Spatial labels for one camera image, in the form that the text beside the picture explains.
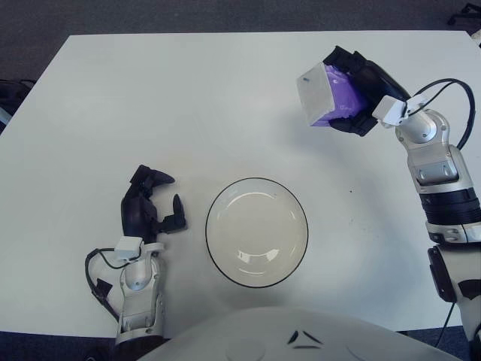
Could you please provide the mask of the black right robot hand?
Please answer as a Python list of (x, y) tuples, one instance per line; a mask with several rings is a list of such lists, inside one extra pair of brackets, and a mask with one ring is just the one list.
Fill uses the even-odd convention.
[(329, 120), (329, 126), (341, 132), (365, 136), (377, 124), (372, 116), (375, 107), (384, 96), (406, 101), (410, 94), (375, 62), (359, 52), (349, 53), (342, 47), (335, 49), (323, 60), (345, 74), (353, 89), (365, 100), (366, 105), (355, 115)]

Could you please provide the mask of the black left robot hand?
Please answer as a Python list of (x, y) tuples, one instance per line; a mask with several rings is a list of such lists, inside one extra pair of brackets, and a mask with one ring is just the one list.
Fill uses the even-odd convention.
[(173, 184), (175, 179), (161, 171), (139, 165), (130, 187), (121, 201), (123, 234), (139, 237), (145, 244), (157, 242), (160, 233), (171, 234), (187, 228), (183, 204), (178, 194), (173, 198), (173, 214), (158, 220), (156, 206), (150, 200), (155, 188)]

